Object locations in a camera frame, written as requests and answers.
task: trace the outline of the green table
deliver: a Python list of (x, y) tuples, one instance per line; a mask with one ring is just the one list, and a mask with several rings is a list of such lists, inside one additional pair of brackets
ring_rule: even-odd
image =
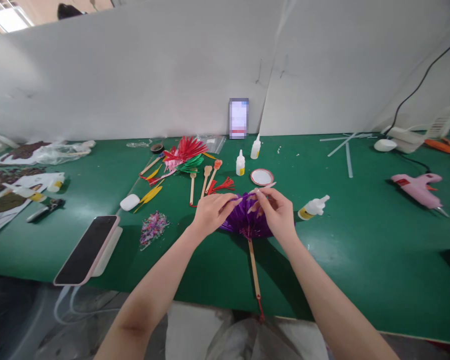
[[(450, 342), (450, 268), (440, 252), (450, 249), (450, 219), (407, 198), (385, 180), (395, 174), (416, 177), (423, 169), (392, 153), (377, 153), (376, 139), (350, 142), (354, 178), (347, 172), (345, 148), (327, 154), (339, 141), (319, 142), (333, 135), (263, 137), (260, 156), (251, 160), (253, 136), (227, 140), (215, 177), (227, 176), (238, 193), (255, 186), (250, 172), (273, 172), (276, 188), (293, 201), (295, 210), (307, 201), (330, 195), (324, 216), (297, 219), (303, 244), (343, 292), (380, 331)], [(145, 148), (126, 147), (128, 140), (98, 141), (83, 159), (51, 166), (71, 179), (65, 209), (39, 224), (25, 219), (37, 210), (29, 205), (0, 231), (0, 274), (51, 282), (92, 219), (115, 214), (150, 158)], [(169, 149), (178, 139), (167, 139)], [(235, 175), (235, 160), (243, 149), (245, 176)], [(436, 193), (450, 214), (450, 155), (422, 147), (412, 154), (443, 176)], [(203, 181), (203, 166), (196, 178), (195, 203)], [(130, 292), (191, 223), (190, 177), (173, 175), (163, 189), (137, 214), (119, 211), (123, 234), (102, 276), (89, 284)], [(132, 192), (142, 197), (149, 186), (140, 180)], [(172, 224), (163, 238), (139, 249), (141, 222), (158, 210)], [(310, 309), (290, 264), (277, 241), (254, 240), (258, 278), (266, 315), (312, 319)], [(175, 299), (258, 312), (248, 246), (239, 236), (218, 231), (193, 254)]]

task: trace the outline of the pink hot glue gun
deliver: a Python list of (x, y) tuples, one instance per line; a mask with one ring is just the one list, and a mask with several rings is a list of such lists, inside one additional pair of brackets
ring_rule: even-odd
[(429, 209), (435, 209), (440, 214), (449, 218), (450, 216), (442, 209), (440, 199), (429, 191), (428, 183), (438, 183), (442, 177), (437, 174), (427, 173), (419, 177), (411, 177), (405, 174), (392, 176), (391, 179), (412, 198)]

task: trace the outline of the pink phone case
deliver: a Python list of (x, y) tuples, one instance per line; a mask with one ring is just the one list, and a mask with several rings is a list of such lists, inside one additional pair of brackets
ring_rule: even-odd
[(62, 265), (62, 267), (60, 268), (60, 271), (57, 273), (57, 275), (55, 276), (55, 279), (53, 280), (53, 285), (55, 286), (81, 286), (83, 284), (85, 284), (88, 280), (90, 280), (90, 277), (92, 276), (92, 274), (94, 273), (95, 268), (97, 267), (100, 258), (102, 257), (102, 254), (105, 251), (105, 248), (107, 247), (110, 238), (112, 237), (112, 234), (114, 233), (115, 229), (117, 228), (119, 222), (120, 222), (120, 216), (115, 215), (116, 219), (115, 222), (113, 223), (113, 226), (110, 229), (110, 232), (108, 233), (105, 241), (103, 242), (103, 245), (100, 248), (100, 251), (98, 252), (98, 254), (96, 255), (95, 261), (93, 262), (93, 264), (90, 267), (90, 270), (88, 271), (88, 273), (85, 276), (85, 279), (83, 279), (83, 281), (81, 283), (78, 284), (65, 284), (65, 283), (57, 283), (57, 277), (59, 276), (60, 272), (62, 272), (62, 269), (64, 268), (65, 264), (69, 261), (70, 257), (72, 256), (72, 254), (74, 253), (75, 249), (77, 248), (77, 246), (80, 244), (80, 242), (82, 241), (84, 235), (87, 233), (87, 231), (89, 230), (90, 226), (85, 230), (85, 232), (83, 233), (83, 235), (80, 238), (80, 241), (76, 243), (75, 247), (73, 248), (73, 250), (71, 251), (70, 255), (68, 256), (68, 258), (66, 259), (65, 263)]

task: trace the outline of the black cable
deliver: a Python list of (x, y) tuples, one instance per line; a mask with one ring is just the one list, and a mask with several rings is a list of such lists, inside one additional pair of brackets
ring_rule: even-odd
[(424, 164), (423, 162), (420, 162), (420, 161), (417, 161), (417, 160), (413, 160), (413, 159), (411, 159), (409, 157), (406, 157), (401, 152), (397, 151), (396, 153), (398, 155), (400, 155), (402, 158), (407, 159), (408, 161), (411, 161), (412, 163), (416, 163), (416, 164), (422, 165), (426, 169), (425, 174), (430, 174), (432, 172), (432, 170), (430, 170), (430, 167), (427, 164)]
[(399, 111), (400, 111), (400, 108), (402, 107), (402, 105), (405, 104), (405, 102), (406, 102), (408, 99), (410, 99), (410, 98), (417, 92), (418, 89), (420, 89), (420, 87), (421, 87), (422, 84), (424, 83), (425, 78), (426, 78), (427, 75), (429, 74), (429, 71), (430, 71), (430, 69), (432, 68), (432, 66), (433, 66), (438, 60), (440, 60), (440, 58), (441, 58), (443, 55), (445, 55), (449, 50), (450, 50), (450, 46), (448, 47), (448, 49), (446, 49), (444, 52), (442, 52), (441, 55), (440, 55), (439, 57), (437, 57), (437, 58), (430, 64), (430, 66), (426, 69), (425, 75), (423, 75), (423, 78), (421, 79), (421, 81), (420, 81), (420, 83), (418, 84), (418, 86), (416, 87), (416, 89), (413, 90), (413, 92), (412, 92), (410, 95), (408, 95), (408, 96), (406, 97), (406, 99), (403, 100), (403, 101), (400, 103), (400, 105), (398, 105), (398, 107), (396, 108), (396, 111), (395, 111), (395, 117), (393, 118), (393, 122), (391, 123), (390, 128), (389, 128), (387, 131), (385, 131), (385, 133), (384, 133), (383, 135), (387, 136), (387, 134), (389, 133), (389, 131), (392, 130), (392, 128), (395, 126), (395, 123), (397, 122), (397, 115), (399, 114)]

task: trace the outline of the smartphone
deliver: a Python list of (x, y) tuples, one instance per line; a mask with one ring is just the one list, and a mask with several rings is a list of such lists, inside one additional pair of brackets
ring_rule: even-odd
[(79, 286), (92, 276), (120, 217), (97, 216), (73, 249), (53, 281), (54, 285)]
[(249, 99), (230, 98), (228, 103), (230, 139), (245, 139), (249, 132)]

